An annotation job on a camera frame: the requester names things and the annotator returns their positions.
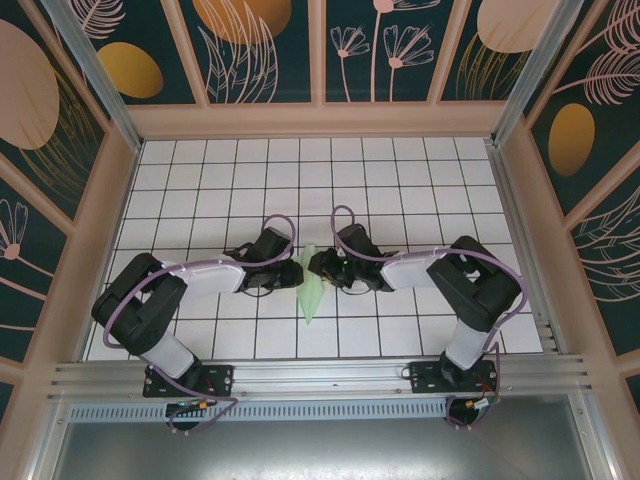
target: white grid floor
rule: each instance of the white grid floor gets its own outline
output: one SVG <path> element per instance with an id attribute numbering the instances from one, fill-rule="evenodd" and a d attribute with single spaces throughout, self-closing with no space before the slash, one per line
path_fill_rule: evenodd
<path id="1" fill-rule="evenodd" d="M 480 138 L 151 141 L 106 285 L 141 252 L 199 260 L 255 241 L 273 213 L 292 217 L 298 246 L 331 246 L 329 214 L 338 204 L 355 211 L 383 251 L 426 250 L 470 235 L 519 271 Z M 273 225 L 288 231 L 284 222 Z M 525 311 L 502 328 L 503 352 L 542 352 Z M 170 329 L 203 359 L 291 359 L 438 355 L 455 324 L 437 289 L 348 296 L 327 284 L 310 325 L 290 289 L 183 302 Z M 102 331 L 92 327 L 85 358 L 127 359 L 102 345 Z"/>

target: gold circle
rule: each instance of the gold circle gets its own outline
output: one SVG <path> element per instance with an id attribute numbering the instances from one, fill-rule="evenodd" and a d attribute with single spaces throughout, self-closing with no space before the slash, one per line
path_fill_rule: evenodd
<path id="1" fill-rule="evenodd" d="M 49 141 L 58 124 L 56 72 L 31 37 L 0 20 L 0 137 L 34 150 Z"/>
<path id="2" fill-rule="evenodd" d="M 282 33 L 289 23 L 291 0 L 193 0 L 193 6 L 207 28 L 219 38 L 237 44 L 258 43 L 255 36 L 249 38 L 251 25 L 245 2 L 256 22 L 258 18 L 264 20 L 273 37 Z"/>
<path id="3" fill-rule="evenodd" d="M 558 0 L 483 0 L 478 36 L 490 50 L 528 52 L 538 43 Z"/>
<path id="4" fill-rule="evenodd" d="M 577 103 L 562 107 L 551 125 L 549 161 L 563 177 L 575 174 L 587 161 L 596 135 L 591 112 Z"/>
<path id="5" fill-rule="evenodd" d="M 114 42 L 102 47 L 98 57 L 120 93 L 134 98 L 149 98 L 162 90 L 160 67 L 141 48 Z"/>

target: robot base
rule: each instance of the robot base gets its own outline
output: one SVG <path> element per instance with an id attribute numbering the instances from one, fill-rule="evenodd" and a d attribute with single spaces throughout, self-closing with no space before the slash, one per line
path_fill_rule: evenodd
<path id="1" fill-rule="evenodd" d="M 441 374 L 442 364 L 439 360 L 430 362 L 412 362 L 407 367 L 413 393 L 482 393 L 483 381 L 491 389 L 496 389 L 496 366 L 492 360 L 480 360 L 457 386 L 451 385 Z"/>
<path id="2" fill-rule="evenodd" d="M 169 385 L 155 370 L 147 367 L 144 371 L 144 388 L 142 396 L 145 398 L 184 398 L 186 393 Z M 198 384 L 195 391 L 218 397 L 231 395 L 233 385 L 232 365 L 205 365 L 200 369 Z"/>

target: green cloth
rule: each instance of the green cloth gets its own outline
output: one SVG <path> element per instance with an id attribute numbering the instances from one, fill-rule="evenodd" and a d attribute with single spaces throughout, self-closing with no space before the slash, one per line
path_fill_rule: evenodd
<path id="1" fill-rule="evenodd" d="M 320 300 L 322 300 L 322 295 L 324 294 L 322 278 L 309 271 L 309 262 L 311 262 L 311 257 L 315 254 L 315 245 L 305 245 L 302 255 L 295 258 L 295 261 L 302 265 L 304 269 L 304 281 L 302 285 L 298 286 L 296 293 L 298 296 L 298 304 L 304 312 L 307 325 L 311 323 L 316 310 L 318 310 L 318 305 L 320 305 Z"/>

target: wall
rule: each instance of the wall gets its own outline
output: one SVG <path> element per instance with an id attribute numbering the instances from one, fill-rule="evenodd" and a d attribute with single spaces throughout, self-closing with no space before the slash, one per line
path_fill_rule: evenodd
<path id="1" fill-rule="evenodd" d="M 73 358 L 133 152 L 30 2 L 0 5 L 0 464 L 17 478 Z"/>
<path id="2" fill-rule="evenodd" d="M 143 136 L 201 138 L 486 134 L 558 0 L 91 3 L 70 2 Z"/>
<path id="3" fill-rule="evenodd" d="M 505 151 L 569 351 L 640 471 L 640 2 L 596 0 Z"/>

